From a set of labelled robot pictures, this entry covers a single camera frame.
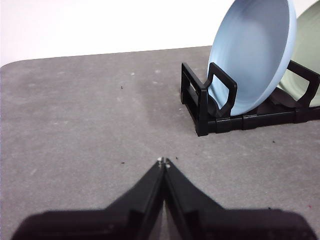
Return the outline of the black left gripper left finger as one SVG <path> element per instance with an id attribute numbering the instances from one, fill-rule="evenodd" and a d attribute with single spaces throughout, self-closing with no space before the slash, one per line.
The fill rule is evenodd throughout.
<path id="1" fill-rule="evenodd" d="M 163 158 L 108 207 L 54 210 L 25 218 L 14 240 L 147 240 L 163 206 Z"/>

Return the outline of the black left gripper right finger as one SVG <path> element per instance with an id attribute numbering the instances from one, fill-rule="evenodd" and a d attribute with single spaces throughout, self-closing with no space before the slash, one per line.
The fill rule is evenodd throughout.
<path id="1" fill-rule="evenodd" d="M 315 240 L 300 214 L 281 209 L 226 209 L 164 159 L 165 202 L 183 240 Z"/>

